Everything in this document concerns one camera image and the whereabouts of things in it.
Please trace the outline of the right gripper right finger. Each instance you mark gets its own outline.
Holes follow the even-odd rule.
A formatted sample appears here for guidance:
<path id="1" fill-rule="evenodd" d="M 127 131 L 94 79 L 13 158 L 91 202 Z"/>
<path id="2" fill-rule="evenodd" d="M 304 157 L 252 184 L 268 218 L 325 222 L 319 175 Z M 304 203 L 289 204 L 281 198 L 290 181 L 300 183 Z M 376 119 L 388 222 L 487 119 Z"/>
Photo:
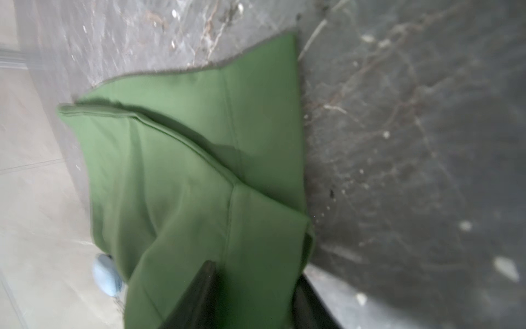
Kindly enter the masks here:
<path id="1" fill-rule="evenodd" d="M 341 329 L 305 275 L 298 279 L 293 295 L 293 325 L 298 329 Z"/>

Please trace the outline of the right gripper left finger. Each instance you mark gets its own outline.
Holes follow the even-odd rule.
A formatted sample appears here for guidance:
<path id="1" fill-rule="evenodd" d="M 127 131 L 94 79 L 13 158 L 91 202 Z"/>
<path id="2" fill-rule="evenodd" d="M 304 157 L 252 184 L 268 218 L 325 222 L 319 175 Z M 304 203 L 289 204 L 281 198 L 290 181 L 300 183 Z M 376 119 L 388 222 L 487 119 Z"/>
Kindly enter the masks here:
<path id="1" fill-rule="evenodd" d="M 207 260 L 160 328 L 216 328 L 215 304 L 217 293 L 216 263 Z"/>

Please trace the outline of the green skirt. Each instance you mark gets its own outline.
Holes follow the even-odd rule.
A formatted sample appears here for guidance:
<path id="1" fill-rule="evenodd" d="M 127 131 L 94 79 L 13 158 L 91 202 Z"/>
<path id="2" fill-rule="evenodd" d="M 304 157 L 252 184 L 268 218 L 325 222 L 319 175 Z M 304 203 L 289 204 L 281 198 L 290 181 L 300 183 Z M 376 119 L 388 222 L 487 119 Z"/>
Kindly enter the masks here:
<path id="1" fill-rule="evenodd" d="M 160 328 L 206 261 L 217 328 L 291 328 L 315 244 L 293 33 L 222 67 L 126 75 L 58 116 L 88 172 L 93 241 L 127 285 L 126 328 Z"/>

